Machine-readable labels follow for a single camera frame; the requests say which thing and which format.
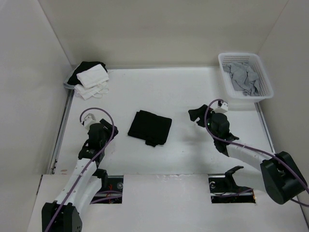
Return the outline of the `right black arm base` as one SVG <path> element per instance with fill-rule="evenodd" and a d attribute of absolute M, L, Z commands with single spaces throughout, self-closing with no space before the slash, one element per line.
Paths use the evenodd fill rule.
<path fill-rule="evenodd" d="M 208 176 L 212 203 L 255 203 L 252 188 L 238 186 L 233 175 L 243 166 L 235 166 L 224 174 L 210 174 Z"/>

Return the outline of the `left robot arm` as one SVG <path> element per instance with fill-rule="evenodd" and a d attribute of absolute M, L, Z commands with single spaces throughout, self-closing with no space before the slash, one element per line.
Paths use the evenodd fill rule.
<path fill-rule="evenodd" d="M 74 171 L 55 200 L 42 207 L 44 232 L 80 232 L 86 208 L 97 192 L 108 188 L 107 172 L 99 165 L 118 129 L 105 119 L 96 122 L 90 116 L 84 119 L 83 125 L 88 130 L 88 139 L 79 152 Z"/>

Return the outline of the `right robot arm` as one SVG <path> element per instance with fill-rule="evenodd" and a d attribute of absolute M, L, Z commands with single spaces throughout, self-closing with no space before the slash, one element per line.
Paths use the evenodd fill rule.
<path fill-rule="evenodd" d="M 213 138 L 216 149 L 227 157 L 238 159 L 258 170 L 261 180 L 256 189 L 266 192 L 278 204 L 308 191 L 308 184 L 287 152 L 271 154 L 238 142 L 230 132 L 230 123 L 224 114 L 227 108 L 221 102 L 216 109 L 203 105 L 188 111 L 191 121 L 204 127 Z"/>

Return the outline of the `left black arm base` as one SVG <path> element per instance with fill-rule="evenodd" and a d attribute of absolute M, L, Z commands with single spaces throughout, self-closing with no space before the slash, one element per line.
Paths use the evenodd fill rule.
<path fill-rule="evenodd" d="M 95 194 L 92 201 L 98 201 L 98 204 L 121 204 L 124 188 L 124 176 L 110 176 L 104 169 L 95 171 L 94 176 L 101 180 L 101 188 Z"/>

